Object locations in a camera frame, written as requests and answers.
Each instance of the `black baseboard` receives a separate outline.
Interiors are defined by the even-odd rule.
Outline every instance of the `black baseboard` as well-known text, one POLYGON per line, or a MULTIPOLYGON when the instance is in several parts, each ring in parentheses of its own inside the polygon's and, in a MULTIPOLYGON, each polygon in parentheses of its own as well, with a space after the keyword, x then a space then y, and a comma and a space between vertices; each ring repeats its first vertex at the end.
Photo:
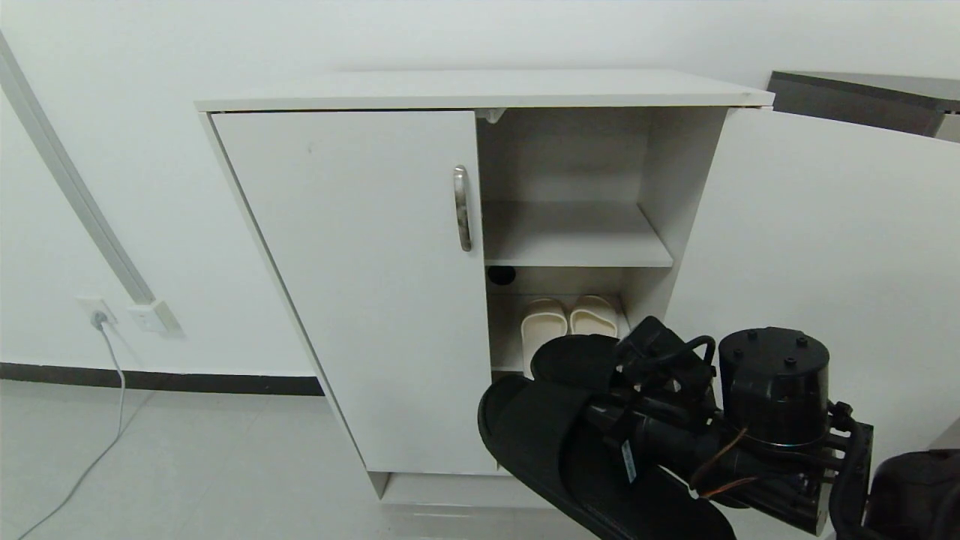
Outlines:
MULTIPOLYGON (((128 388, 168 390, 172 392, 214 392, 219 394, 278 394, 286 396, 322 396, 324 390, 316 377, 269 377, 258 375, 185 375, 124 371, 128 388)), ((75 384, 79 386, 120 387, 112 369, 37 366, 0 362, 0 379, 75 384)))

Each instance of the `floor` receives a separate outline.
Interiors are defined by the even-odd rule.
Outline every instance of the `floor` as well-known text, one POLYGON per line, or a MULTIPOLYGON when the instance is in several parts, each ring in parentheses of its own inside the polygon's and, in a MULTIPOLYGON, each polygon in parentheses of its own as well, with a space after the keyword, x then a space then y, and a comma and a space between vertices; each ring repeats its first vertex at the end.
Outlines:
MULTIPOLYGON (((0 538, 60 502, 116 429, 118 390, 0 381, 0 538)), ((581 540, 552 510, 377 502, 324 398, 131 390, 126 431, 28 540, 581 540)))

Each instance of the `black object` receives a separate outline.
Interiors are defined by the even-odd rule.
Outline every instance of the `black object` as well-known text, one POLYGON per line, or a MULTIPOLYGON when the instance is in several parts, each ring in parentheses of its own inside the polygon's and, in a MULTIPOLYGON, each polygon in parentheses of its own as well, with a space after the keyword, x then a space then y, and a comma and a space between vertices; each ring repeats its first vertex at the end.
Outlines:
MULTIPOLYGON (((324 390, 316 377, 275 377, 261 375, 178 374, 152 371, 124 371, 127 387, 170 392, 214 392, 218 394, 275 394, 322 396, 324 390)), ((0 363, 0 379, 105 386, 118 388, 120 380, 113 369, 0 363)))
POLYGON ((828 432, 823 343, 782 328, 732 333, 720 342, 724 416, 773 447, 815 444, 828 432))
POLYGON ((902 454, 880 464, 864 525, 897 540, 960 538, 960 450, 902 454))
POLYGON ((861 73, 774 71, 774 110, 936 136, 960 111, 960 81, 861 73))
POLYGON ((516 279, 513 266, 491 266, 487 268, 487 277, 494 285, 509 285, 516 279))
POLYGON ((840 540, 864 534, 873 428, 829 403, 826 347, 778 328, 725 338, 728 416, 713 400, 714 348, 709 336, 682 341, 654 317, 620 342, 557 338, 534 355, 535 381, 510 376, 488 389, 481 436, 505 468, 601 538, 724 537, 729 525, 706 510, 712 502, 813 534, 829 508, 840 540), (687 488, 662 469, 710 502, 685 505, 687 488), (698 528, 677 525, 684 519, 698 528))
POLYGON ((723 514, 661 468, 635 463, 622 481, 602 434, 580 418, 596 395, 511 375, 480 403, 484 444, 517 479, 604 540, 731 540, 723 514))

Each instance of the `white slipper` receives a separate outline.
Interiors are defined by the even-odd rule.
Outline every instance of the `white slipper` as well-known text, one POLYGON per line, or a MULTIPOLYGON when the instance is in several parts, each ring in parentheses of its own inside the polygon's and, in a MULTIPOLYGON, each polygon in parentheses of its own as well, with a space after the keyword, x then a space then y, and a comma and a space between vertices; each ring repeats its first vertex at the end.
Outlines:
POLYGON ((523 375, 528 379, 530 361, 547 341, 566 335, 567 323, 564 305, 552 298, 538 298, 527 305, 520 322, 520 344, 523 348, 523 375))
POLYGON ((616 309, 599 296, 581 296, 570 311, 570 333, 617 337, 616 309))

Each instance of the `power cord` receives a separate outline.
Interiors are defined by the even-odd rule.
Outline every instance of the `power cord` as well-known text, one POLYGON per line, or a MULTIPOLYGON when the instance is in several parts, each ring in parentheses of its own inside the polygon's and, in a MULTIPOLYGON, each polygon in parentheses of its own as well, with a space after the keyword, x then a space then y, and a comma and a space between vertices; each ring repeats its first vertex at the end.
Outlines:
POLYGON ((104 323, 108 321, 109 319, 107 318, 107 315, 102 311, 96 311, 90 317, 90 324, 93 325, 93 328, 95 328, 97 331, 100 332, 100 335, 104 337, 104 341, 107 342, 107 350, 110 351, 110 360, 113 361, 113 367, 116 368, 117 375, 120 376, 120 406, 118 407, 119 411, 117 413, 117 434, 113 436, 113 440, 110 441, 110 444, 107 445, 107 447, 102 452, 100 452, 100 455, 98 455, 97 458, 93 460, 93 463, 90 463, 90 466, 86 468, 86 470, 82 475, 80 475, 80 477, 77 479, 77 482, 74 483, 73 487, 70 489, 70 493, 66 494, 66 497, 63 499, 63 502, 58 504, 57 507, 54 508, 53 511, 51 511, 49 514, 44 516, 43 519, 36 522, 33 527, 28 528, 26 532, 18 536, 16 540, 23 540, 24 538, 27 537, 28 534, 33 532, 34 529, 43 525, 44 522, 46 522, 48 519, 52 518, 54 514, 59 512, 60 509, 63 508, 70 501, 70 499, 73 497, 73 494, 77 492, 77 489, 80 487, 80 484, 84 482, 86 475, 88 475, 90 471, 93 470, 93 468, 97 465, 97 463, 100 462, 100 460, 104 457, 104 455, 107 455, 107 452, 109 452, 110 449, 113 448, 113 445, 117 444, 117 441, 120 440, 120 435, 123 433, 123 402, 124 402, 124 394, 127 392, 127 378, 124 376, 123 370, 120 369, 120 364, 117 363, 117 356, 113 353, 113 346, 110 344, 110 338, 107 337, 107 332, 104 331, 104 323))

